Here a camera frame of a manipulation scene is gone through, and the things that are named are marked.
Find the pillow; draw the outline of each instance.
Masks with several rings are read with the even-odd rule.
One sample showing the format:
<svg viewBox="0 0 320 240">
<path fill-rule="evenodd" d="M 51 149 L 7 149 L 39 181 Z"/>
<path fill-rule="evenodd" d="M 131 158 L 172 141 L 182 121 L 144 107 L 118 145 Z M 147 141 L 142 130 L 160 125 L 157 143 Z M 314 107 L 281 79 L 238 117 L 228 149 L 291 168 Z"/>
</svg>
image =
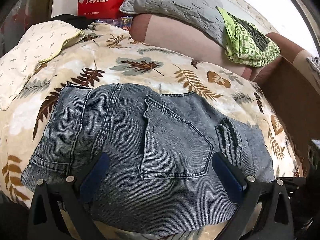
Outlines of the pillow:
<svg viewBox="0 0 320 240">
<path fill-rule="evenodd" d="M 128 14 L 160 13 L 187 22 L 223 46 L 224 20 L 215 8 L 219 0 L 124 0 L 120 11 Z"/>
<path fill-rule="evenodd" d="M 31 26 L 19 44 L 0 58 L 0 109 L 8 109 L 42 64 L 55 58 L 66 46 L 83 38 L 82 30 L 62 21 Z"/>
<path fill-rule="evenodd" d="M 140 14 L 133 19 L 130 34 L 135 41 L 170 49 L 198 61 L 210 62 L 249 79 L 252 68 L 227 59 L 225 49 L 200 30 L 181 21 L 154 14 Z"/>
</svg>

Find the jeans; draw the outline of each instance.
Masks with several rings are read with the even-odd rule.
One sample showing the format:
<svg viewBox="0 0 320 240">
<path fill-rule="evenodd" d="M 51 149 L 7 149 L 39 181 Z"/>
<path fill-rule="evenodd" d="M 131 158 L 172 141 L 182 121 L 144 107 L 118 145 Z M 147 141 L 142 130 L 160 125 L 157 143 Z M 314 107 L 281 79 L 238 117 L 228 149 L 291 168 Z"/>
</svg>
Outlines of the jeans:
<svg viewBox="0 0 320 240">
<path fill-rule="evenodd" d="M 230 219 L 236 206 L 210 165 L 217 151 L 245 175 L 274 180 L 261 130 L 228 118 L 194 92 L 69 84 L 22 182 L 33 191 L 40 178 L 62 182 L 101 151 L 109 156 L 109 169 L 88 212 L 131 232 L 171 234 Z"/>
</svg>

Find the jeans back pocket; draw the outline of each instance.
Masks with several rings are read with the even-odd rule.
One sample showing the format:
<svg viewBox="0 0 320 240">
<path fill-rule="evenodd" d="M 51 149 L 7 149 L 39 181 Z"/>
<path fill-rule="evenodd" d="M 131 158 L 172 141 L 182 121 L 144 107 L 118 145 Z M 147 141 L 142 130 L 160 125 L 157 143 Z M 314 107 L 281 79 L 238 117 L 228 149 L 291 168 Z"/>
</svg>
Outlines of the jeans back pocket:
<svg viewBox="0 0 320 240">
<path fill-rule="evenodd" d="M 148 120 L 144 156 L 139 166 L 142 179 L 195 178 L 207 173 L 213 145 L 190 122 L 168 107 L 145 98 Z"/>
</svg>

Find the yellow trim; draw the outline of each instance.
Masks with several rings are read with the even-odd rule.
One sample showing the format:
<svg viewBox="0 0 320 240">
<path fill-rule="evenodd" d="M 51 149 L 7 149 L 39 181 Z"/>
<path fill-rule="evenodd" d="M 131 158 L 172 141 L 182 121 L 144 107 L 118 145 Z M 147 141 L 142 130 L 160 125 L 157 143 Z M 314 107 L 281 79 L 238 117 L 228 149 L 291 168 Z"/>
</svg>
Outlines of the yellow trim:
<svg viewBox="0 0 320 240">
<path fill-rule="evenodd" d="M 42 64 L 44 64 L 44 63 L 52 60 L 52 59 L 55 58 L 55 57 L 57 57 L 57 55 L 62 51 L 63 47 L 64 47 L 69 41 L 71 41 L 72 39 L 78 37 L 80 34 L 84 34 L 84 31 L 83 31 L 83 30 L 79 30 L 79 31 L 76 32 L 75 36 L 73 36 L 73 37 L 71 37 L 71 38 L 69 38 L 69 39 L 66 39 L 66 40 L 63 42 L 61 48 L 60 48 L 55 54 L 53 54 L 53 55 L 50 56 L 49 58 L 40 60 L 40 61 L 38 62 L 38 64 L 36 65 L 35 70 L 37 70 L 38 67 L 40 67 Z"/>
</svg>

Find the green cloth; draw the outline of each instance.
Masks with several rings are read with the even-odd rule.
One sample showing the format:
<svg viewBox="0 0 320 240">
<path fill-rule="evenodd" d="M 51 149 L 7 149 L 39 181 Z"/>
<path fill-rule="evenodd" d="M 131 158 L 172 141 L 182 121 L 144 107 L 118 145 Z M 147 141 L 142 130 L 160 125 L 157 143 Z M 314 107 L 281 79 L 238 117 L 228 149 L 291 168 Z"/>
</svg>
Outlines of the green cloth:
<svg viewBox="0 0 320 240">
<path fill-rule="evenodd" d="M 228 34 L 226 35 L 226 55 L 229 60 L 253 67 L 263 67 L 280 55 L 278 45 L 270 39 L 266 50 L 261 51 L 253 41 L 251 34 L 241 24 L 236 22 L 226 10 L 220 7 L 217 9 L 223 17 Z"/>
</svg>

